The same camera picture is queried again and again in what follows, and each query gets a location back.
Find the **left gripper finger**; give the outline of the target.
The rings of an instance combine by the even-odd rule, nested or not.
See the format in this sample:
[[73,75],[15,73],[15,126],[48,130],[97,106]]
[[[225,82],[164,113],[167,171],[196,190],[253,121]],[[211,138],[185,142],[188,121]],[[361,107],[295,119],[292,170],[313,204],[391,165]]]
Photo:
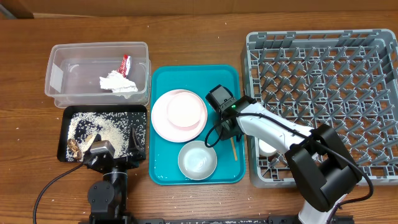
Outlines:
[[102,142],[101,142],[101,135],[96,134],[91,138],[92,143],[86,150],[86,152],[99,152],[100,148],[102,147]]
[[145,154],[145,148],[142,146],[133,127],[130,128],[129,151],[133,154]]

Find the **rice and food scraps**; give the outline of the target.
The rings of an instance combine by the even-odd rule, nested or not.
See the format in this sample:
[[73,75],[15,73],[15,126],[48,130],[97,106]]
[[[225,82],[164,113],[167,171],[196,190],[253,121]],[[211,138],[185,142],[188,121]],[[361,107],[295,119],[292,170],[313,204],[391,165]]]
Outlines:
[[114,147],[114,157],[123,157],[129,146],[130,128],[136,130],[141,144],[146,141],[147,116],[145,112],[85,112],[72,115],[67,131],[65,159],[67,162],[82,161],[96,134],[108,140]]

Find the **wooden chopstick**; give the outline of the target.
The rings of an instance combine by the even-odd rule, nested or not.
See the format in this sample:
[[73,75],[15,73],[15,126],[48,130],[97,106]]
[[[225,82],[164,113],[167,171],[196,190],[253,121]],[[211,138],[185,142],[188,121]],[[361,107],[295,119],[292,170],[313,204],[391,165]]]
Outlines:
[[230,141],[231,141],[231,147],[232,147],[232,150],[233,150],[234,160],[237,161],[238,157],[237,157],[236,147],[235,147],[235,143],[234,143],[234,137],[231,137]]

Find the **white cup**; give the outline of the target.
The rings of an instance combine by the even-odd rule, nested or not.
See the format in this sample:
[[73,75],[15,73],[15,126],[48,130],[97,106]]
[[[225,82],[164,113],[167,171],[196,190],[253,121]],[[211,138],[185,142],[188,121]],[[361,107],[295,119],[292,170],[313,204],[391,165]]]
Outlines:
[[277,150],[275,148],[273,148],[268,143],[262,140],[258,140],[258,146],[259,146],[259,154],[261,156],[269,157],[277,153]]

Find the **grey bowl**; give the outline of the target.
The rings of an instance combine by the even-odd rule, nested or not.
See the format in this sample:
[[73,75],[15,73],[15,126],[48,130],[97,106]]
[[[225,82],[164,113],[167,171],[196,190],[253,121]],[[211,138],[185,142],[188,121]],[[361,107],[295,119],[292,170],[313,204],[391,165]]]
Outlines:
[[190,180],[205,180],[211,176],[218,164],[215,150],[206,147],[203,141],[191,141],[178,154],[178,168]]

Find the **pink bowl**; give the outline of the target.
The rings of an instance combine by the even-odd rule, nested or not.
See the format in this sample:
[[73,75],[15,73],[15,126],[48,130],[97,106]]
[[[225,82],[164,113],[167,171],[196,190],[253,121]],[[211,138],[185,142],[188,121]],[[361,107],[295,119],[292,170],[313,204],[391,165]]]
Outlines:
[[187,91],[177,93],[167,104],[167,118],[179,128],[195,126],[200,121],[202,113],[201,99]]

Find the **pink plate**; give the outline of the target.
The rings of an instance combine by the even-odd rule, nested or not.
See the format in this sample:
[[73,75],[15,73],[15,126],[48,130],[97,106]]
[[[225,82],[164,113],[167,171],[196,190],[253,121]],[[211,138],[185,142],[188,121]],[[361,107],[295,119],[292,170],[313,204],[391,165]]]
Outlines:
[[167,104],[170,99],[175,96],[177,93],[187,91],[193,94],[196,94],[192,91],[188,90],[171,90],[167,93],[164,93],[160,96],[154,103],[151,109],[151,122],[152,126],[155,129],[156,133],[170,141],[170,142],[187,142],[192,139],[195,139],[204,129],[207,122],[207,108],[204,101],[201,99],[203,105],[203,113],[201,115],[200,121],[192,127],[188,128],[179,128],[174,126],[167,118]]

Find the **white napkin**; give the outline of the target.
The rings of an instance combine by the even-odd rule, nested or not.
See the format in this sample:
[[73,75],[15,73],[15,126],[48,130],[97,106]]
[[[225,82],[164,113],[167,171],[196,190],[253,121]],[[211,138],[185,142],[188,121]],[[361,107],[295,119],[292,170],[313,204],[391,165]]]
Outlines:
[[111,71],[107,77],[99,78],[100,88],[103,90],[111,90],[117,96],[123,96],[128,99],[134,92],[137,92],[137,86],[133,81],[123,77],[122,73],[116,70]]

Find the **red snack wrapper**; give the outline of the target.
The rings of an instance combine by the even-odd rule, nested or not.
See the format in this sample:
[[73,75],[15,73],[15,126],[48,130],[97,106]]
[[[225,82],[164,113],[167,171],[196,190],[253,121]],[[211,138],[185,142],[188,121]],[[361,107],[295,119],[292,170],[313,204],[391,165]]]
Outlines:
[[130,68],[131,68],[131,56],[124,55],[121,65],[117,69],[117,72],[120,73],[124,78],[127,78]]

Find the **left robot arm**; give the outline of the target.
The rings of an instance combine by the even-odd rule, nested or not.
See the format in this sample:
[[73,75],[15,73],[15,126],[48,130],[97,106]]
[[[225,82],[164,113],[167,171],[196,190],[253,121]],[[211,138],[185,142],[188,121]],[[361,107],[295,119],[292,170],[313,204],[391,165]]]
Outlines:
[[137,223],[127,207],[127,171],[139,167],[146,159],[144,146],[138,140],[136,130],[130,128],[127,154],[115,158],[115,149],[109,140],[96,135],[83,156],[83,164],[103,175],[88,190],[91,206],[90,223]]

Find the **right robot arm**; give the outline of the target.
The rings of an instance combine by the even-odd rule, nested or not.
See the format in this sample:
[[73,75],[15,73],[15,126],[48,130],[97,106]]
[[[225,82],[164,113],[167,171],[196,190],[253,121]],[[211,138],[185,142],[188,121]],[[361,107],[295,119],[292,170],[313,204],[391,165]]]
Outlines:
[[218,115],[212,130],[220,140],[252,136],[284,155],[305,199],[300,223],[330,223],[363,178],[338,133],[326,124],[312,128],[293,123],[249,96],[236,99],[221,85],[206,100]]

